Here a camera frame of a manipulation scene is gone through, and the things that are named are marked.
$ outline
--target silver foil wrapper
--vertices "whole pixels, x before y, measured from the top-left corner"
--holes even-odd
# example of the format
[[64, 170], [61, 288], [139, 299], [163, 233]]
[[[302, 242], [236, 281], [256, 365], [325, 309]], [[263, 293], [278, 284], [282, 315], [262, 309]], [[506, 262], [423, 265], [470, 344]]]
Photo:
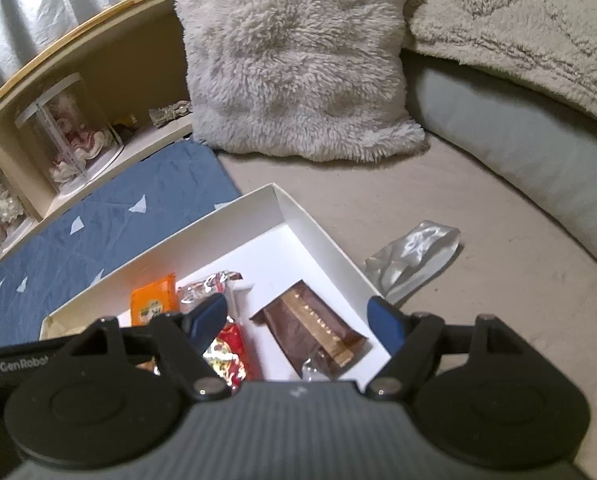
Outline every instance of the silver foil wrapper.
[[389, 303], [397, 304], [448, 265], [460, 237], [456, 227], [424, 220], [365, 260], [365, 275]]
[[303, 367], [301, 368], [301, 379], [306, 381], [306, 383], [330, 380], [328, 376], [319, 371], [316, 356], [310, 357], [303, 363]]

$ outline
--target red candy wrapper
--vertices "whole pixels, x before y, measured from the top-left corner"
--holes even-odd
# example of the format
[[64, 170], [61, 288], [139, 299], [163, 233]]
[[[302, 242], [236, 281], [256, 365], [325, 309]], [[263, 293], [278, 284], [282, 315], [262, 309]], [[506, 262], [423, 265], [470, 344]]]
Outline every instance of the red candy wrapper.
[[247, 359], [241, 328], [227, 318], [227, 323], [216, 339], [203, 354], [217, 375], [222, 377], [227, 386], [235, 392], [242, 381], [250, 376], [250, 364]]
[[238, 309], [234, 302], [231, 282], [242, 280], [238, 272], [217, 272], [200, 280], [181, 287], [178, 291], [182, 312], [190, 312], [212, 294], [221, 292], [227, 299], [226, 324], [216, 336], [210, 347], [203, 354], [216, 374], [222, 377], [227, 386], [235, 392], [243, 380], [250, 376], [250, 363], [243, 344], [241, 328], [232, 318], [237, 317]]

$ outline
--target small figurine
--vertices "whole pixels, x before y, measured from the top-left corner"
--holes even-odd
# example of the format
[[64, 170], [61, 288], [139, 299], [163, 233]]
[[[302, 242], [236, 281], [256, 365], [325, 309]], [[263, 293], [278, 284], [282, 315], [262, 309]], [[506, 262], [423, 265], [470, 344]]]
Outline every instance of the small figurine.
[[[58, 95], [48, 109], [72, 147], [76, 163], [81, 168], [85, 168], [89, 160], [96, 158], [103, 148], [114, 141], [111, 131], [107, 128], [98, 131], [89, 130], [85, 123], [80, 121], [81, 114], [73, 95]], [[72, 160], [66, 160], [62, 152], [54, 158], [52, 165], [51, 177], [60, 184], [72, 180], [80, 173], [79, 168], [74, 166]]]
[[0, 243], [3, 243], [11, 231], [16, 229], [25, 218], [25, 209], [21, 200], [12, 196], [0, 183]]
[[150, 108], [148, 113], [154, 126], [160, 128], [179, 117], [191, 114], [192, 103], [189, 101], [178, 101], [173, 105], [167, 105], [163, 108]]

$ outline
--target white fluffy pillow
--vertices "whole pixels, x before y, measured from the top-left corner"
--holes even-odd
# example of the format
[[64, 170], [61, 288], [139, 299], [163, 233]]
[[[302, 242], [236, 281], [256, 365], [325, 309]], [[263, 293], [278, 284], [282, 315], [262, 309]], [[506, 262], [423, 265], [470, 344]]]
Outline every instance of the white fluffy pillow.
[[405, 0], [176, 0], [194, 139], [377, 160], [425, 147], [405, 110]]

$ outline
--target chocolate bar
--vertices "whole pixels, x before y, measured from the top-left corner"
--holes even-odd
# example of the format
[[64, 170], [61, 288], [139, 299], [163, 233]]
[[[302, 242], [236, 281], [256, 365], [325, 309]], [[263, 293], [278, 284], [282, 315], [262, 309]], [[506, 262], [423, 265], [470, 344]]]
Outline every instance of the chocolate bar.
[[300, 376], [308, 361], [329, 378], [338, 377], [363, 348], [355, 332], [301, 280], [252, 316], [266, 324]]

